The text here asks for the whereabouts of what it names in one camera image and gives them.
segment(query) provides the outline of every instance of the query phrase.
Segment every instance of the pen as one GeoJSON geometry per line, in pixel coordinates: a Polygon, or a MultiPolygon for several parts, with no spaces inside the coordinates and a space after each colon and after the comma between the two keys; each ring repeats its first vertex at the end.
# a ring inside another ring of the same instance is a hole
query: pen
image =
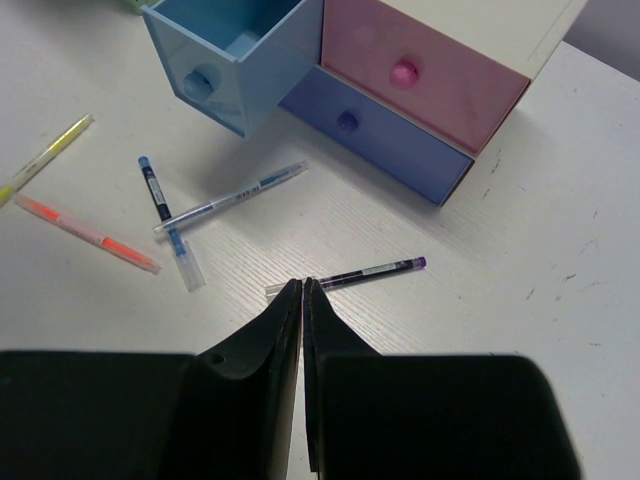
{"type": "MultiPolygon", "coordinates": [[[[167,201],[162,194],[158,179],[151,168],[151,162],[147,157],[140,157],[138,159],[138,165],[140,166],[142,175],[147,182],[149,193],[151,193],[151,198],[153,198],[153,203],[156,206],[160,220],[169,220],[171,218],[171,211],[169,210],[167,201]]],[[[191,247],[187,242],[182,240],[180,233],[175,228],[169,230],[167,233],[169,235],[171,248],[173,249],[173,256],[178,264],[178,270],[180,270],[184,284],[189,292],[193,292],[202,287],[205,282],[202,272],[198,267],[198,263],[193,256],[191,247]]]]}
{"type": "Polygon", "coordinates": [[[209,202],[193,207],[180,215],[173,217],[170,220],[164,221],[160,225],[153,227],[153,231],[156,234],[169,231],[173,228],[183,227],[186,224],[201,218],[204,215],[213,214],[219,212],[223,208],[231,207],[237,203],[248,200],[249,198],[263,192],[269,188],[280,185],[282,182],[301,174],[307,170],[309,166],[306,162],[296,163],[290,165],[282,170],[278,170],[270,175],[267,175],[262,180],[258,180],[255,183],[246,185],[245,187],[236,190],[235,192],[224,195],[223,197],[211,200],[209,202]]]}
{"type": "MultiPolygon", "coordinates": [[[[365,268],[364,270],[356,270],[341,275],[325,277],[318,280],[323,290],[335,290],[341,287],[347,287],[356,283],[366,282],[380,277],[386,277],[402,272],[410,272],[420,270],[427,266],[427,259],[424,257],[402,260],[400,262],[387,263],[377,267],[365,268]]],[[[286,284],[272,285],[265,288],[267,300],[271,301],[286,284]]]]}
{"type": "Polygon", "coordinates": [[[42,170],[47,163],[53,160],[62,150],[67,148],[71,142],[78,138],[92,122],[93,117],[90,114],[86,114],[22,167],[6,185],[0,187],[0,207],[7,203],[11,196],[31,180],[36,173],[42,170]]]}
{"type": "Polygon", "coordinates": [[[13,196],[13,201],[26,211],[37,215],[47,222],[53,223],[57,227],[95,245],[96,247],[106,250],[122,260],[132,263],[135,266],[153,274],[157,274],[160,271],[160,266],[149,257],[137,252],[133,248],[127,247],[125,244],[120,243],[107,235],[97,232],[93,228],[82,224],[75,218],[63,215],[53,208],[47,207],[46,205],[36,202],[35,200],[25,197],[19,193],[13,196]]]}

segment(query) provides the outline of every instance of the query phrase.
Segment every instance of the blue drawer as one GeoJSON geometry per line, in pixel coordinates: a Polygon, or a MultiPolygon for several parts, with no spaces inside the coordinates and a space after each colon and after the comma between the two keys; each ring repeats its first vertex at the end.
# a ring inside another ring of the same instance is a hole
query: blue drawer
{"type": "Polygon", "coordinates": [[[473,160],[404,118],[314,68],[282,107],[353,150],[436,205],[443,205],[473,160]]]}
{"type": "Polygon", "coordinates": [[[320,60],[323,0],[164,0],[143,16],[175,95],[249,136],[320,60]]]}

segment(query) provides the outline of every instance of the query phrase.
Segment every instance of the purple drawer knob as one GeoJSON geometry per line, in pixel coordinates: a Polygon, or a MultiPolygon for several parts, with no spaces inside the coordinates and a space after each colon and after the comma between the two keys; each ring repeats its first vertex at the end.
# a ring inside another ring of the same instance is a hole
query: purple drawer knob
{"type": "Polygon", "coordinates": [[[338,117],[338,129],[345,135],[351,135],[358,129],[358,119],[349,112],[344,112],[338,117]]]}

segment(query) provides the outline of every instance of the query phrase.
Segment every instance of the pink drawer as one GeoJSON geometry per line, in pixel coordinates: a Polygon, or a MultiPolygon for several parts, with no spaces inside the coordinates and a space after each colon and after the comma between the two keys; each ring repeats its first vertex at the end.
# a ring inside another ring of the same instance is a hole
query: pink drawer
{"type": "Polygon", "coordinates": [[[377,0],[325,0],[322,65],[472,155],[530,83],[377,0]]]}

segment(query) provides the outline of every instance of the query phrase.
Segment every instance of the clear pen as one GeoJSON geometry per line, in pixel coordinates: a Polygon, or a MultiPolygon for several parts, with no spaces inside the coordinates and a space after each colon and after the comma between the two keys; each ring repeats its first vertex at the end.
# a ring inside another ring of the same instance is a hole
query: clear pen
{"type": "Polygon", "coordinates": [[[228,208],[240,202],[248,200],[251,197],[258,195],[260,192],[263,192],[269,188],[280,185],[281,183],[286,182],[287,180],[290,180],[297,175],[300,175],[308,168],[309,166],[306,162],[290,165],[286,168],[283,168],[282,170],[278,170],[277,172],[273,172],[272,174],[267,175],[262,180],[258,180],[255,183],[246,185],[245,187],[236,190],[235,192],[203,203],[201,205],[198,205],[197,207],[193,207],[192,209],[187,210],[180,215],[176,215],[170,220],[166,220],[160,225],[153,227],[153,231],[156,234],[161,234],[174,228],[184,227],[187,224],[199,218],[202,218],[203,216],[219,212],[224,208],[228,208]]]}

